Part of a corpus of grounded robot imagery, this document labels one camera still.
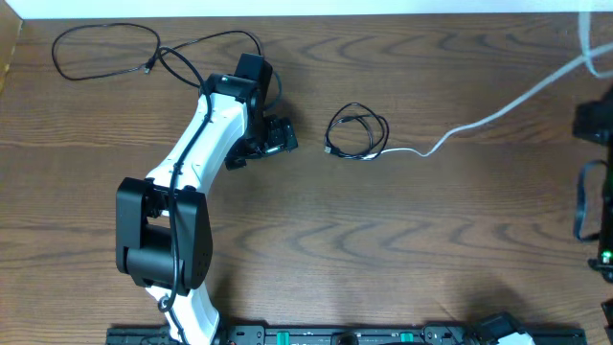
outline white wall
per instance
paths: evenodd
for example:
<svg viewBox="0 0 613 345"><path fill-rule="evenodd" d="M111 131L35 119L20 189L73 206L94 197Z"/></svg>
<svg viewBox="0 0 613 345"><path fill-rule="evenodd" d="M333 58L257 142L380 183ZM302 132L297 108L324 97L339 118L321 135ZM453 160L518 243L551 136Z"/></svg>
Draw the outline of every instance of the white wall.
<svg viewBox="0 0 613 345"><path fill-rule="evenodd" d="M613 0L7 0L24 19L613 11Z"/></svg>

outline white plastic part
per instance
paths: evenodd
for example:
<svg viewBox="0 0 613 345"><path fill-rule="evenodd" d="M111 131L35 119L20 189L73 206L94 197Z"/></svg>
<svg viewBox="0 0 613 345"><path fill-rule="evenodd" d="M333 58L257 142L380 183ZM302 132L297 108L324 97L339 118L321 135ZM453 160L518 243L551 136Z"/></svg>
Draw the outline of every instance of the white plastic part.
<svg viewBox="0 0 613 345"><path fill-rule="evenodd" d="M170 290L163 287L148 287L147 292L158 301L170 294ZM189 344L211 344L219 325L219 311L211 304L204 283L199 288L190 290L186 297L177 295L172 309ZM170 336L181 341L170 314L165 312L164 315L170 324Z"/></svg>
<svg viewBox="0 0 613 345"><path fill-rule="evenodd" d="M177 177L177 189L193 186L200 193L208 195L213 179L228 151L245 133L247 127L245 103L239 103L231 96L214 93L211 94L211 105L213 107L211 121L185 157L181 174ZM206 113L207 102L204 96L201 96L190 125L166 159L147 175L147 177L154 178L154 184L163 187L170 186L174 163L204 121Z"/></svg>
<svg viewBox="0 0 613 345"><path fill-rule="evenodd" d="M185 157L182 173L177 176L176 183L177 189L193 186L207 196L228 151L242 137L247 127L247 107L235 101L234 97L214 93L211 95L211 106L213 108L211 120ZM170 186L174 163L204 121L206 113L207 102L202 96L198 100L198 108L190 125L170 154L147 175L154 178L154 184ZM170 290L162 287L148 287L147 292L158 301L165 295L170 295ZM177 295L172 309L185 332L188 343L211 344L219 324L219 312L211 304L204 283L199 288L190 290L185 297ZM169 320L170 336L180 341L178 330L170 315L166 312L165 316Z"/></svg>
<svg viewBox="0 0 613 345"><path fill-rule="evenodd" d="M533 338L528 333L513 333L498 339L499 345L534 345Z"/></svg>

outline wooden table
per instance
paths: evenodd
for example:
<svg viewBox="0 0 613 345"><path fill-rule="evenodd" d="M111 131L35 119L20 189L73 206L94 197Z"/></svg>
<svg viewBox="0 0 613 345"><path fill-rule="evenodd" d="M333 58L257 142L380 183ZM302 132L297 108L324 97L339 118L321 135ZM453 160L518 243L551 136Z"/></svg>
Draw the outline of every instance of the wooden table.
<svg viewBox="0 0 613 345"><path fill-rule="evenodd" d="M610 19L597 18L597 41L613 38ZM1 342L102 343L108 327L164 322L115 267L115 192L168 154L197 95L160 65L147 76L61 78L53 39L91 22L100 21L26 22L0 96ZM604 150L573 139L571 124L576 104L610 81L581 67L427 159L357 162L323 147L329 118L359 101L390 121L390 147L429 149L577 56L574 14L133 22L168 45L250 30L283 77L276 112L291 118L300 147L222 169L209 195L206 284L220 312L273 325L402 325L510 311L606 342L600 302L611 286L585 263L596 245L571 235L579 168ZM151 49L135 30L90 31L66 39L59 58L85 75L143 62ZM183 52L208 75L232 73L253 51L228 36ZM364 145L363 129L342 131L340 145ZM601 183L595 172L588 231L600 228Z"/></svg>

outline wooden tabletop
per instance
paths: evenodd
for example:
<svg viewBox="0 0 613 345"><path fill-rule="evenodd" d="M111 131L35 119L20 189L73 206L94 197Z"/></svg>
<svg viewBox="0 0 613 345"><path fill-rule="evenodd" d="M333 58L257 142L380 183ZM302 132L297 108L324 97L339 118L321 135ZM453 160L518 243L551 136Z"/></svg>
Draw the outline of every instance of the wooden tabletop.
<svg viewBox="0 0 613 345"><path fill-rule="evenodd" d="M610 19L596 18L597 43L613 39ZM574 139L571 124L575 106L610 81L580 67L425 159L358 162L323 146L330 117L356 101L390 122L389 147L428 150L576 57L574 14L130 21L165 45L249 30L283 78L276 113L291 119L300 147L222 168L208 196L206 286L221 313L271 325L405 325L509 311L606 342L600 303L613 290L587 267L596 245L571 234L579 168L604 150ZM197 93L161 65L63 79L52 41L100 22L27 21L0 95L0 342L102 343L108 327L164 322L115 266L115 192L168 154ZM63 40L58 58L83 76L144 62L153 42L127 28L91 30ZM232 73L242 52L254 47L240 35L183 50L204 75ZM367 142L351 124L336 139ZM602 172L589 180L586 231L598 231Z"/></svg>

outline white cable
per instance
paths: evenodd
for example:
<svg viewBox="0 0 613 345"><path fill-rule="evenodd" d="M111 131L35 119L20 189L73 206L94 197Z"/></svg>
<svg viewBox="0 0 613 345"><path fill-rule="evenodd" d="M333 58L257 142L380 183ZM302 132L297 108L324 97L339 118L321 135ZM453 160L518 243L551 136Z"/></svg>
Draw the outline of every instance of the white cable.
<svg viewBox="0 0 613 345"><path fill-rule="evenodd" d="M598 71L596 71L596 69L594 68L594 64L592 62L592 58L596 58L603 54L613 51L613 42L603 44L602 46L599 46L595 49L590 49L589 36L590 36L590 12L589 11L580 12L579 13L579 40L580 40L581 50L582 50L580 56L575 57L573 60L571 60L564 66L562 66L560 69L555 71L549 77L540 81L537 85L533 86L530 90L525 92L523 95L519 96L513 102L507 104L505 107L496 111L495 113L475 123L458 126L458 127L455 127L449 130L447 133L444 134L444 136L441 139L439 139L439 141L434 145L434 147L432 147L432 149L430 149L430 151L428 151L427 153L421 153L416 149L410 149L410 148L386 149L382 153L395 152L395 151L411 151L413 153L418 154L421 157L427 157L430 154L434 153L436 150L438 150L439 147L443 144L443 142L447 140L447 138L449 138L453 134L463 131L463 130L468 130L468 129L472 129L475 127L485 125L489 122L492 122L504 116L505 114L513 110L518 105L524 103L534 94L536 94L538 91L544 89L547 85L553 83L554 81L557 81L562 76L566 75L567 73L574 70L575 68L581 66L583 63L587 66L588 70L597 78L603 79L603 78L613 77L613 71L607 71L604 73L599 73ZM370 159L370 158L373 158L374 156L375 156L374 153L369 154L368 156L364 157L364 159Z"/></svg>

